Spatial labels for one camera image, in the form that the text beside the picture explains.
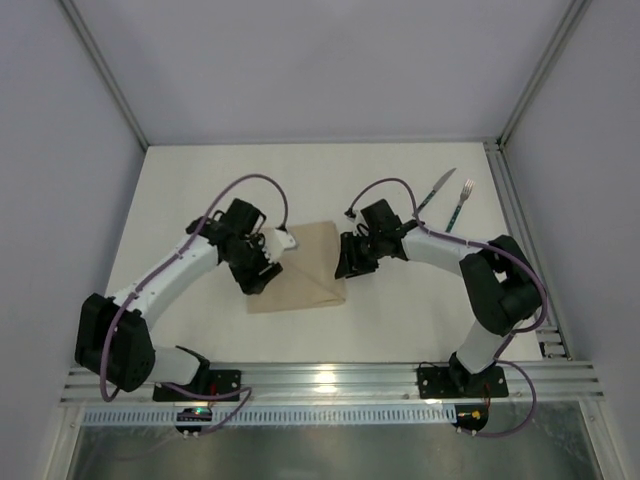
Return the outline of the beige cloth napkin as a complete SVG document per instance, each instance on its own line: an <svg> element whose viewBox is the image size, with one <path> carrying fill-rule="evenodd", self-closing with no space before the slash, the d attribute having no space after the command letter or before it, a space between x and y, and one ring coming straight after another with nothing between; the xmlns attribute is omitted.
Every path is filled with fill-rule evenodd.
<svg viewBox="0 0 640 480"><path fill-rule="evenodd" d="M282 272L262 293L246 301L249 314L275 313L338 306L346 302L343 279L335 277L340 239L332 221L290 226L297 247L284 252Z"/></svg>

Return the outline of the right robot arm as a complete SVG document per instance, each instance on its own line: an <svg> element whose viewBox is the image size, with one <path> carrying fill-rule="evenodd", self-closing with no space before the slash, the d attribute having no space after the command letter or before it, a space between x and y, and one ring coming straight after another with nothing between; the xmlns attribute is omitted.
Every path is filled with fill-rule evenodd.
<svg viewBox="0 0 640 480"><path fill-rule="evenodd" d="M420 397L507 397L498 358L509 336L543 306L518 243L501 235L476 246L445 233L428 233L415 220L402 222L385 200L359 212L348 209L345 215L353 228L340 235L336 278L371 274L381 259L389 257L428 264L463 281L474 323L446 365L423 362L417 367Z"/></svg>

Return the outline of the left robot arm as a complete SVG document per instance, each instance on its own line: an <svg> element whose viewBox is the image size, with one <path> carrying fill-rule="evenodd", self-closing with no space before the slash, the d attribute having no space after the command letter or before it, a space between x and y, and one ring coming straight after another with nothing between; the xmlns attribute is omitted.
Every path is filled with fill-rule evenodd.
<svg viewBox="0 0 640 480"><path fill-rule="evenodd" d="M285 226L263 231L266 217L235 199L224 211L208 211L185 229L176 247L144 276L110 296L94 293L82 304L74 358L99 377L103 399L131 393L146 382L157 393L204 400L220 397L210 361L186 347L157 347L151 331L195 281L219 265L229 267L243 294L258 295L278 276L279 260L297 246Z"/></svg>

